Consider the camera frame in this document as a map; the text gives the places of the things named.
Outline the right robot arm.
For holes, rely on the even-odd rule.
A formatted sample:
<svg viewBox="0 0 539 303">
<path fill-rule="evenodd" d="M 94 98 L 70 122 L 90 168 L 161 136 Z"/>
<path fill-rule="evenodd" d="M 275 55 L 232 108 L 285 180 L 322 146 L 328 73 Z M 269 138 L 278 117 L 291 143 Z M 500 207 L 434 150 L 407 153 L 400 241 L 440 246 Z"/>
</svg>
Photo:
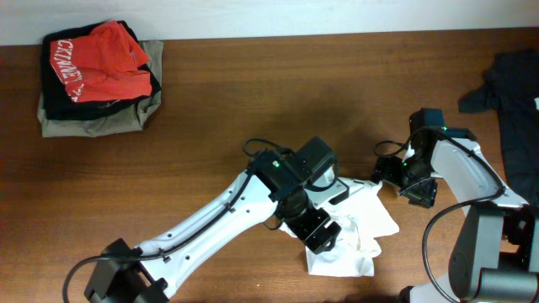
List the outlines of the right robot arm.
<svg viewBox="0 0 539 303">
<path fill-rule="evenodd" d="M 536 302 L 538 300 L 538 209 L 499 177 L 467 129 L 423 126 L 396 152 L 379 155 L 372 174 L 398 187 L 410 202 L 430 207 L 437 179 L 456 204 L 425 227 L 422 259 L 429 283 L 401 291 L 401 302 Z M 466 218 L 451 252 L 448 272 L 431 276 L 427 244 L 434 224 L 454 210 Z"/>
</svg>

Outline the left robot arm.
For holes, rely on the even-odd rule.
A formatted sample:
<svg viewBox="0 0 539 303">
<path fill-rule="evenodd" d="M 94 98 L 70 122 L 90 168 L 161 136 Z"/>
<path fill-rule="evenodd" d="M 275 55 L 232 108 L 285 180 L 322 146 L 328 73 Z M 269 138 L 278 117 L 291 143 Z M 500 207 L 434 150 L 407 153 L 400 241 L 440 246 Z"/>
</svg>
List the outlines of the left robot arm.
<svg viewBox="0 0 539 303">
<path fill-rule="evenodd" d="M 119 239 L 106 247 L 88 281 L 90 302 L 168 302 L 207 259 L 247 229 L 274 216 L 312 253 L 331 250 L 341 229 L 316 207 L 343 193 L 332 180 L 330 150 L 260 151 L 217 198 L 152 240 L 130 248 Z"/>
</svg>

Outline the white t-shirt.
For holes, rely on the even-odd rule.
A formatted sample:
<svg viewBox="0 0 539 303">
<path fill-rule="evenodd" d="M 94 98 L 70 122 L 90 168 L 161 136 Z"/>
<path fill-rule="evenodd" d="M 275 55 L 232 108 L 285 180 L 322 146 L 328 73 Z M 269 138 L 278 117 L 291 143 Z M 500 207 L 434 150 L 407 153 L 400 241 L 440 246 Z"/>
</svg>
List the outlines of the white t-shirt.
<svg viewBox="0 0 539 303">
<path fill-rule="evenodd" d="M 350 196 L 337 205 L 328 201 L 315 205 L 328 212 L 341 232 L 332 250 L 319 254 L 306 250 L 307 272 L 329 277 L 372 277 L 373 258 L 382 252 L 376 239 L 398 233 L 399 227 L 378 197 L 380 183 L 340 180 L 350 188 Z"/>
</svg>

